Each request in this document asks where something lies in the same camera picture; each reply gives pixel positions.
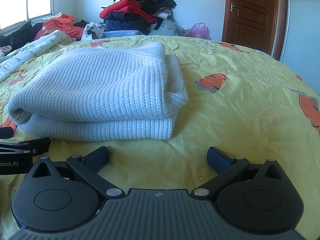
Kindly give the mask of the white knit sweater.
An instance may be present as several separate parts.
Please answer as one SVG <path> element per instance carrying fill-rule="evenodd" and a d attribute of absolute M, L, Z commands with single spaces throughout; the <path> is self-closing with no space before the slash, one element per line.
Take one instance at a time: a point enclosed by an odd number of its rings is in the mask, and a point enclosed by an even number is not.
<path fill-rule="evenodd" d="M 172 136 L 188 95 L 178 60 L 162 42 L 63 53 L 9 100 L 28 133 L 70 141 Z"/>

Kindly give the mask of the black clothes by window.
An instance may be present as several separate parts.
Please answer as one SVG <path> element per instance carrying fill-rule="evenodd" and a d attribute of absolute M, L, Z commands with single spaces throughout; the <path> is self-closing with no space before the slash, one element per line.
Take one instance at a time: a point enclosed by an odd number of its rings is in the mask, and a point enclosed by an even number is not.
<path fill-rule="evenodd" d="M 41 30 L 42 25 L 43 23 L 32 25 L 29 21 L 22 25 L 17 31 L 8 36 L 1 37 L 0 46 L 11 46 L 12 50 L 19 49 L 34 40 L 36 34 Z"/>

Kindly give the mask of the navy blue clothes on pile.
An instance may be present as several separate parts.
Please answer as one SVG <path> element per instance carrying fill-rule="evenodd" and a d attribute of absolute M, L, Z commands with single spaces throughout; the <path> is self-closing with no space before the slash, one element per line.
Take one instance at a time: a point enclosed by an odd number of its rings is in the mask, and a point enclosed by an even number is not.
<path fill-rule="evenodd" d="M 107 31 L 137 30 L 144 35 L 150 33 L 148 24 L 135 13 L 113 11 L 104 19 L 104 23 Z"/>

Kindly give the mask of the white printed quilt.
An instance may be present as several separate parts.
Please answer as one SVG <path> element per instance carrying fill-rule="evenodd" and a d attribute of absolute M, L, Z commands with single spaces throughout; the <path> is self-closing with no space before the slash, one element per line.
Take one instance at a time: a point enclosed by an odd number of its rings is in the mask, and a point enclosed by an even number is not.
<path fill-rule="evenodd" d="M 70 37 L 60 30 L 44 35 L 20 49 L 1 57 L 1 82 L 13 74 L 17 68 L 30 59 L 41 56 L 47 50 Z"/>

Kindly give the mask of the yellow carrot print bedsheet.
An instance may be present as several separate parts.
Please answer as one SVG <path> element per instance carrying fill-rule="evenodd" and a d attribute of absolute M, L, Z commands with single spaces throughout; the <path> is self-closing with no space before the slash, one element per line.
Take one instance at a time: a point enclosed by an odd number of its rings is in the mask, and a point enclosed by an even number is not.
<path fill-rule="evenodd" d="M 179 36 L 63 41 L 20 66 L 1 83 L 1 125 L 7 103 L 62 53 L 75 48 L 140 47 L 161 41 L 178 58 L 188 93 L 166 141 L 107 141 L 100 176 L 130 188 L 192 190 L 214 178 L 206 153 L 214 146 L 252 163 L 276 159 L 304 203 L 297 231 L 319 237 L 319 96 L 290 68 L 253 49 Z"/>

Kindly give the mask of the red plastic bag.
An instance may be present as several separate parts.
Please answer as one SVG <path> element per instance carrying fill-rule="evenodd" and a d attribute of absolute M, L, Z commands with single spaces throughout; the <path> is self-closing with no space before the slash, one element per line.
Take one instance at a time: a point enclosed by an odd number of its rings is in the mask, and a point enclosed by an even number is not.
<path fill-rule="evenodd" d="M 81 38 L 84 29 L 81 27 L 75 27 L 72 22 L 75 21 L 75 17 L 62 14 L 60 17 L 52 18 L 43 23 L 42 28 L 37 32 L 34 40 L 39 39 L 44 35 L 48 35 L 56 30 L 59 30 L 70 38 Z"/>

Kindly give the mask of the window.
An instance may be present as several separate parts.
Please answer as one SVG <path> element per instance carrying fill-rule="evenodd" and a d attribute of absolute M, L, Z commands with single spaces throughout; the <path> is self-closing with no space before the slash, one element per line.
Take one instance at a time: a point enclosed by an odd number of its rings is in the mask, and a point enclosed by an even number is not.
<path fill-rule="evenodd" d="M 53 0 L 1 0 L 1 29 L 53 13 Z"/>

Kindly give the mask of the white black crumpled cloth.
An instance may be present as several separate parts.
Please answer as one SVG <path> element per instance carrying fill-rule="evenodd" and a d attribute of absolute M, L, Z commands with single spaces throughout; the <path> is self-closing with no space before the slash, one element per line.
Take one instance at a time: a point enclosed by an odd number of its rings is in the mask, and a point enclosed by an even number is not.
<path fill-rule="evenodd" d="M 103 38 L 103 31 L 93 22 L 86 24 L 80 41 L 96 40 Z"/>

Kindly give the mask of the light blue knit garment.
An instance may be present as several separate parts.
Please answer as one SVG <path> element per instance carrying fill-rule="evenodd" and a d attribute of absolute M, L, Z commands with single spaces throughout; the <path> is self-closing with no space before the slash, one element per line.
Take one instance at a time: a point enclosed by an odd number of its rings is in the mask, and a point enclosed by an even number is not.
<path fill-rule="evenodd" d="M 141 33 L 138 30 L 116 30 L 116 31 L 103 32 L 103 38 L 135 36 L 135 35 L 143 35 L 143 33 Z"/>

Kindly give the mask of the red jacket on pile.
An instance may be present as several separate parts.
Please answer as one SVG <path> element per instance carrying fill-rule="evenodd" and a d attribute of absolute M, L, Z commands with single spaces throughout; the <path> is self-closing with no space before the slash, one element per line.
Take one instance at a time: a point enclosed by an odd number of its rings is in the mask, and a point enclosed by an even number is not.
<path fill-rule="evenodd" d="M 104 20 L 112 12 L 134 13 L 141 16 L 145 22 L 157 22 L 157 19 L 155 17 L 153 17 L 150 13 L 144 12 L 141 9 L 140 3 L 136 0 L 120 0 L 117 3 L 109 5 L 102 10 L 102 12 L 99 14 L 99 17 Z"/>

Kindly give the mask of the pink plastic bag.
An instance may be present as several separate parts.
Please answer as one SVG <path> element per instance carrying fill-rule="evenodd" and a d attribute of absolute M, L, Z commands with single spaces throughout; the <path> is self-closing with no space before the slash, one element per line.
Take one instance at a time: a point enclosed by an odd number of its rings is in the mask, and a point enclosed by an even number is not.
<path fill-rule="evenodd" d="M 209 28 L 203 23 L 196 23 L 187 34 L 188 37 L 209 39 Z"/>

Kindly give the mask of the brown wooden door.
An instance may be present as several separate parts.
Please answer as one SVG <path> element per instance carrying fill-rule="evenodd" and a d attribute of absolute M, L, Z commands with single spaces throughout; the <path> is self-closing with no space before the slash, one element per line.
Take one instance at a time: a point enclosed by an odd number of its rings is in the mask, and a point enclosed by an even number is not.
<path fill-rule="evenodd" d="M 289 0 L 226 0 L 222 41 L 280 59 Z"/>

